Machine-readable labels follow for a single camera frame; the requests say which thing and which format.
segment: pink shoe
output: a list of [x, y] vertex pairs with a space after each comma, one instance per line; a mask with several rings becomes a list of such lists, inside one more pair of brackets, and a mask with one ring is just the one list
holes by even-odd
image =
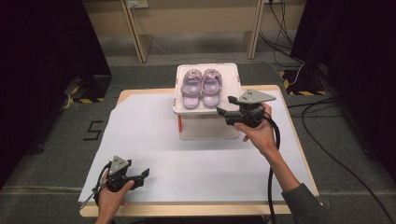
[[199, 70], [191, 69], [184, 75], [181, 95], [186, 109], [194, 109], [199, 105], [201, 96], [202, 74]]
[[215, 69], [207, 69], [202, 77], [201, 94], [204, 96], [204, 105], [215, 108], [220, 102], [221, 74]]

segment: white paper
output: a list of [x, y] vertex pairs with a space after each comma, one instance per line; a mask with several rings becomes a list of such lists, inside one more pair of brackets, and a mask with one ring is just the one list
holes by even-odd
[[[280, 152], [297, 178], [312, 191], [298, 141], [280, 91], [264, 91], [276, 100], [273, 120], [280, 130]], [[103, 167], [115, 155], [132, 160], [128, 176], [149, 176], [125, 200], [134, 203], [232, 203], [267, 201], [269, 165], [250, 142], [237, 139], [183, 141], [178, 136], [174, 94], [136, 94], [112, 112], [86, 183], [84, 202]], [[284, 201], [276, 178], [273, 200]]]

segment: sleeve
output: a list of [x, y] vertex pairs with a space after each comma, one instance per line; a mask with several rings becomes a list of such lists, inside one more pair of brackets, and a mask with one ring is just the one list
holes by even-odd
[[287, 193], [282, 193], [296, 223], [327, 224], [337, 223], [329, 211], [323, 207], [305, 184]]

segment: plastic container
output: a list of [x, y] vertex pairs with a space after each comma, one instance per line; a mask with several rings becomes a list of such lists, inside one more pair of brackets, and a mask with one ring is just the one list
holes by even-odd
[[203, 74], [206, 69], [216, 69], [221, 74], [222, 87], [219, 95], [219, 105], [228, 111], [239, 109], [238, 105], [228, 102], [228, 96], [241, 95], [241, 83], [235, 63], [204, 63], [183, 64], [177, 68], [175, 99], [173, 109], [178, 115], [179, 137], [182, 140], [205, 139], [235, 139], [239, 132], [227, 125], [224, 117], [219, 116], [216, 108], [207, 108], [200, 99], [200, 104], [195, 109], [186, 109], [183, 105], [181, 87], [183, 78], [191, 69], [197, 69]]

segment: hazard tape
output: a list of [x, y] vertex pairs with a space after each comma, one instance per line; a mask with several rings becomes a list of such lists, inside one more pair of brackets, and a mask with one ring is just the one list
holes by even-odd
[[79, 88], [79, 85], [77, 85], [73, 89], [72, 94], [70, 95], [69, 103], [91, 104], [91, 103], [102, 103], [105, 100], [105, 98], [103, 98], [103, 97], [101, 97], [101, 98], [87, 98], [87, 99], [74, 98], [73, 96], [74, 96], [74, 94], [76, 94], [76, 92], [78, 92], [78, 88]]
[[[285, 72], [280, 72], [279, 73], [282, 78], [285, 75]], [[297, 91], [294, 90], [294, 86], [290, 85], [289, 82], [283, 78], [284, 82], [283, 84], [285, 85], [286, 93], [289, 95], [326, 95], [326, 91]]]

